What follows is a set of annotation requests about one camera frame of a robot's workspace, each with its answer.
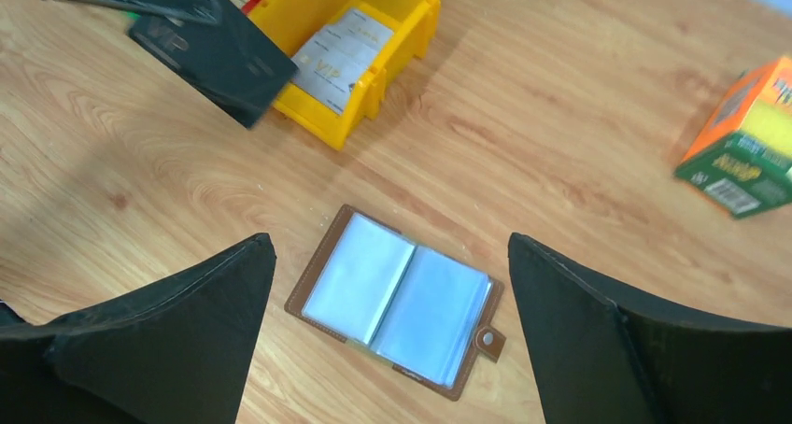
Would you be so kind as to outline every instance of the wood grain surface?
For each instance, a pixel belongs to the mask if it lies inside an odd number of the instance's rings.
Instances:
[[[426,59],[340,153],[276,113],[246,131],[127,21],[0,0],[0,298],[43,323],[270,233],[241,423],[543,421],[510,288],[503,356],[458,403],[283,311],[343,203],[506,282],[518,231],[679,303],[792,326],[792,207],[733,221],[672,178],[729,83],[790,50],[792,21],[759,4],[444,0]]]

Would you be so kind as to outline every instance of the brown leather wallet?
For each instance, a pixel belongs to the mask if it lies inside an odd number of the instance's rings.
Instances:
[[[344,337],[344,335],[341,335],[340,333],[335,332],[320,323],[317,323],[311,318],[305,317],[303,315],[303,309],[305,307],[305,303],[308,301],[308,298],[311,295],[311,291],[317,284],[319,275],[322,273],[322,270],[330,259],[333,249],[341,238],[341,235],[347,227],[347,224],[352,219],[352,216],[356,213],[371,219],[396,233],[401,233],[398,230],[393,229],[393,227],[388,226],[388,224],[366,215],[353,206],[343,205],[338,211],[338,214],[335,216],[335,219],[332,221],[327,233],[322,238],[317,251],[314,253],[311,261],[305,268],[303,275],[300,277],[300,280],[297,282],[297,285],[291,292],[289,299],[286,301],[285,307],[288,313],[305,321],[320,331],[331,335],[333,338],[342,343],[347,342],[347,338]],[[500,302],[503,294],[503,283],[494,278],[490,278],[490,280],[492,284],[487,301],[484,305],[481,317],[475,326],[473,339],[465,350],[465,355],[462,360],[459,374],[457,375],[452,388],[448,389],[445,386],[431,382],[430,380],[417,375],[395,363],[393,364],[393,369],[416,380],[421,385],[432,389],[451,401],[458,400],[462,394],[462,391],[464,390],[468,377],[470,377],[471,370],[473,369],[473,365],[475,360],[478,358],[478,355],[482,354],[492,361],[498,361],[498,358],[501,356],[503,346],[506,343],[506,337],[494,329],[491,325],[491,321],[495,316],[495,311],[498,308],[498,303]],[[377,356],[374,352],[368,350],[366,352],[376,358],[379,358],[379,356]]]

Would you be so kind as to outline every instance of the yellow plastic container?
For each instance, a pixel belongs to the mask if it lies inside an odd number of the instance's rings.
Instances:
[[[437,29],[440,0],[262,0],[250,19],[287,55],[293,56],[323,26],[352,7],[392,29],[394,34],[352,90],[344,113],[288,84],[275,108],[340,150],[363,116],[374,119],[385,89],[412,58],[422,58]]]

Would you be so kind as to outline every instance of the orange and green box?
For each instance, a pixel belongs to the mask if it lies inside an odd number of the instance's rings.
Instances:
[[[743,75],[676,176],[741,219],[792,201],[792,59]]]

